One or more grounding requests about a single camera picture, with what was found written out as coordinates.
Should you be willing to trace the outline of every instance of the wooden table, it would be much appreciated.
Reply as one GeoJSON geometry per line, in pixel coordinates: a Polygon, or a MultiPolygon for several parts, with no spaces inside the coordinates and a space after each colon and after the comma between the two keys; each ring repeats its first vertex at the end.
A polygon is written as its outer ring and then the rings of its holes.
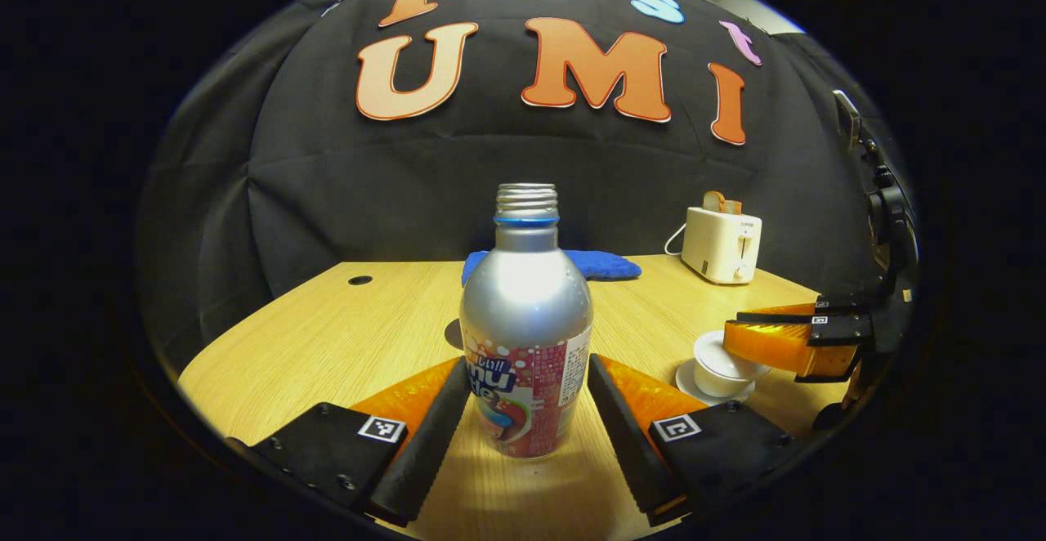
{"type": "MultiPolygon", "coordinates": [[[[813,301],[816,293],[756,270],[717,286],[679,257],[629,257],[638,279],[590,281],[590,352],[675,384],[703,333],[736,311],[813,301]]],[[[225,436],[254,445],[319,402],[350,406],[461,352],[444,330],[457,318],[461,262],[345,263],[244,319],[186,367],[179,384],[225,436]],[[350,277],[369,275],[361,286],[350,277]]],[[[839,402],[845,384],[796,384],[773,370],[748,404],[794,435],[839,402]]],[[[552,455],[508,459],[481,439],[472,402],[418,519],[422,539],[635,539],[656,531],[636,508],[588,389],[571,435],[552,455]]]]}

